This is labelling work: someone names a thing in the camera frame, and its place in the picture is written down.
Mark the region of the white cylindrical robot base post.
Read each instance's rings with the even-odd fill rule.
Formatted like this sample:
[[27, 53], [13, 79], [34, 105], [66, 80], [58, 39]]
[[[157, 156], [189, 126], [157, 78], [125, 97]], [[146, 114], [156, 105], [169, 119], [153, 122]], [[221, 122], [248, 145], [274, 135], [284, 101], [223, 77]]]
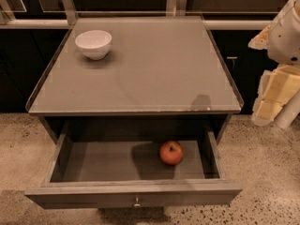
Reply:
[[300, 113], [300, 90], [283, 107], [275, 122], [280, 128], [287, 128]]

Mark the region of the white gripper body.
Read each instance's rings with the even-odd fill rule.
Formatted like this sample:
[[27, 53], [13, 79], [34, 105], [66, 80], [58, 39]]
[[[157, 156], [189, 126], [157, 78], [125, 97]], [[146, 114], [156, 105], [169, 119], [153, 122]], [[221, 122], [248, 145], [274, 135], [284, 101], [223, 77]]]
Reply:
[[280, 64], [300, 65], [300, 0], [289, 0], [271, 22], [267, 52]]

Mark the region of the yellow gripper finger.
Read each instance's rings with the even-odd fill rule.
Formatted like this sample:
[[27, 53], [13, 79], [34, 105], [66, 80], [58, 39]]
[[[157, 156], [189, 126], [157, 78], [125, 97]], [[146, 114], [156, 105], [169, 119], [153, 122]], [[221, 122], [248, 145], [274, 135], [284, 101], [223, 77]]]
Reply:
[[273, 71], [265, 70], [252, 108], [252, 122], [260, 127], [275, 122], [283, 107], [299, 90], [299, 66], [279, 64]]
[[254, 50], [266, 50], [268, 46], [268, 34], [270, 30], [270, 25], [264, 27], [264, 29], [250, 40], [248, 46], [250, 49]]

